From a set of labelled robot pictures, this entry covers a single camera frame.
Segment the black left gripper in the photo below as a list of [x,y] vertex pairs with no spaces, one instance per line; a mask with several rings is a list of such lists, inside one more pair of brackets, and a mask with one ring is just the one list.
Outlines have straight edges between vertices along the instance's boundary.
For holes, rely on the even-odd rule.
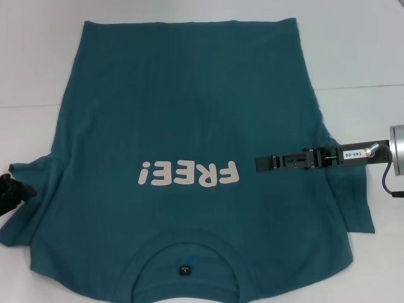
[[10,174],[3,174],[1,176],[0,216],[17,208],[22,201],[27,202],[36,195],[37,192],[32,186],[21,184]]

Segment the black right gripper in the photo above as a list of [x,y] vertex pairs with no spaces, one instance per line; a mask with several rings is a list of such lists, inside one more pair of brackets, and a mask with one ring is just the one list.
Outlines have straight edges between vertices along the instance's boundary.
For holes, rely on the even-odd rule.
[[303,149],[303,151],[308,154],[257,157],[255,158],[256,171],[365,166],[388,163],[391,158],[388,140],[324,146]]

